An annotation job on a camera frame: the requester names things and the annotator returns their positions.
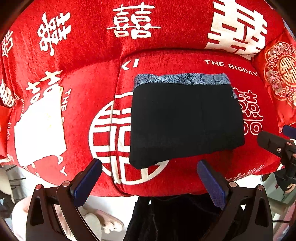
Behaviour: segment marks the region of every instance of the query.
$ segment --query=metal screw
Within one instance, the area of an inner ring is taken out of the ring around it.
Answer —
[[[263,191],[263,190],[264,190],[264,186],[262,186],[262,185],[258,185],[258,189],[259,189],[260,191]]]
[[[62,185],[63,185],[63,187],[65,188],[65,187],[67,187],[67,186],[70,185],[70,182],[69,182],[69,181],[64,181]]]
[[[42,188],[42,185],[41,185],[41,184],[38,184],[38,185],[35,187],[36,190],[39,190],[39,189],[41,189],[41,188]]]
[[[237,183],[236,182],[230,182],[229,186],[231,186],[232,188],[236,188],[237,187]]]

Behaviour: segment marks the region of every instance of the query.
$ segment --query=black folded cloth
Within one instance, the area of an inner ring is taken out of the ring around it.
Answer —
[[[220,212],[209,194],[139,197],[123,241],[200,240]]]
[[[136,169],[242,145],[242,110],[226,74],[135,78],[129,161]]]

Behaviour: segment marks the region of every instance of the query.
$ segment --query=blue patterned fabric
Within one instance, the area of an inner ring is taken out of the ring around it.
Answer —
[[[138,74],[134,80],[134,88],[148,83],[168,83],[179,85],[230,85],[230,80],[226,74],[166,74],[157,76],[154,74]]]

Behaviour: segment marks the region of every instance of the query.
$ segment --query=person's hand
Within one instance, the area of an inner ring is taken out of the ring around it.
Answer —
[[[288,190],[285,191],[285,194],[288,194],[288,193],[292,192],[292,191],[294,190],[295,187],[296,187],[296,184],[291,183],[291,184],[288,186]]]

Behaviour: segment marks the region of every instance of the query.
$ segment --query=red blanket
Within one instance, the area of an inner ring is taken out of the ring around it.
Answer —
[[[204,193],[196,172],[202,158],[228,180],[275,171],[279,159],[259,148],[256,137],[261,130],[279,133],[278,110],[248,59],[283,31],[281,17],[256,0],[113,1],[111,6],[35,0],[2,42],[1,99],[12,107],[14,127],[29,106],[54,85],[62,86],[67,150],[24,168],[59,185],[99,158],[104,168],[93,189],[97,196]],[[229,77],[242,106],[246,144],[136,170],[128,161],[133,79],[140,73],[190,72]],[[12,127],[7,156],[18,164]]]

